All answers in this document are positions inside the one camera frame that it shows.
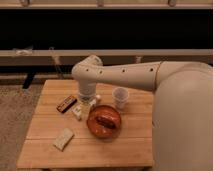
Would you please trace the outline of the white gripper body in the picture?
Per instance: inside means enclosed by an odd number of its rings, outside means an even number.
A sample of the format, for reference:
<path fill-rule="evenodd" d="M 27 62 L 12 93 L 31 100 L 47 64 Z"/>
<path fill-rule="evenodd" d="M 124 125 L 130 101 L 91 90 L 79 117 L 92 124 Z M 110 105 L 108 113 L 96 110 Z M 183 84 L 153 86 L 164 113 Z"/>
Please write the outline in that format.
<path fill-rule="evenodd" d="M 95 95 L 83 95 L 81 93 L 78 94 L 78 99 L 81 102 L 81 113 L 89 114 L 91 110 L 91 102 L 95 99 Z"/>

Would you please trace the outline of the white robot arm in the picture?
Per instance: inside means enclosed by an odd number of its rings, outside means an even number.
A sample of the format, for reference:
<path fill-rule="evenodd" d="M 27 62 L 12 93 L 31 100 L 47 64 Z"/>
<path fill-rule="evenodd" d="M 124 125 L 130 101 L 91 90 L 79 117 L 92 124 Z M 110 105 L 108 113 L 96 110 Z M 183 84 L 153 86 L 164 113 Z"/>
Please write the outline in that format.
<path fill-rule="evenodd" d="M 71 70 L 78 96 L 105 83 L 150 91 L 152 171 L 213 171 L 213 67 L 194 61 L 105 66 L 91 55 Z"/>

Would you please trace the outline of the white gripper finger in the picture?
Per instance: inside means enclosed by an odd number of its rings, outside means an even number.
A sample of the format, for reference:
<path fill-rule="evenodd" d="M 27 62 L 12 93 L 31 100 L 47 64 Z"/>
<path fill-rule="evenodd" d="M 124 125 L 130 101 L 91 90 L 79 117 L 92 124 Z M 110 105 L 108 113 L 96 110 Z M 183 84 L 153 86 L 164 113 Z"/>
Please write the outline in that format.
<path fill-rule="evenodd" d="M 89 102 L 89 104 L 90 104 L 91 107 L 95 107 L 95 106 L 97 106 L 97 105 L 100 103 L 100 101 L 101 101 L 101 96 L 100 96 L 100 95 L 96 95 L 96 96 Z"/>
<path fill-rule="evenodd" d="M 82 119 L 82 112 L 81 112 L 81 106 L 77 105 L 72 109 L 73 114 L 75 115 L 77 120 Z"/>

